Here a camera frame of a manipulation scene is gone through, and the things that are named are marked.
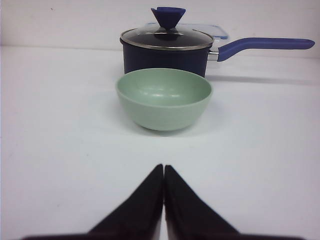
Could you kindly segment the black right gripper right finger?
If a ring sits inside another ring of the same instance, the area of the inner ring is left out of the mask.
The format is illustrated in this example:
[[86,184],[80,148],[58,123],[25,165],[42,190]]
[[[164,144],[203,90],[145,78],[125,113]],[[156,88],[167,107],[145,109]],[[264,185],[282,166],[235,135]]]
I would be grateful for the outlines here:
[[170,240],[300,240],[239,232],[201,200],[171,166],[164,168],[164,206]]

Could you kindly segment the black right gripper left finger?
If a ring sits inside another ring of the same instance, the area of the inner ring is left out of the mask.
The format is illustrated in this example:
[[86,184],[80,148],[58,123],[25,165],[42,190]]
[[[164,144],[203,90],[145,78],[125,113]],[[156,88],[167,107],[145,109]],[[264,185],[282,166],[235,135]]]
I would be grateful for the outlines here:
[[158,164],[115,210],[87,233],[33,235],[25,240],[151,240],[163,210],[163,165]]

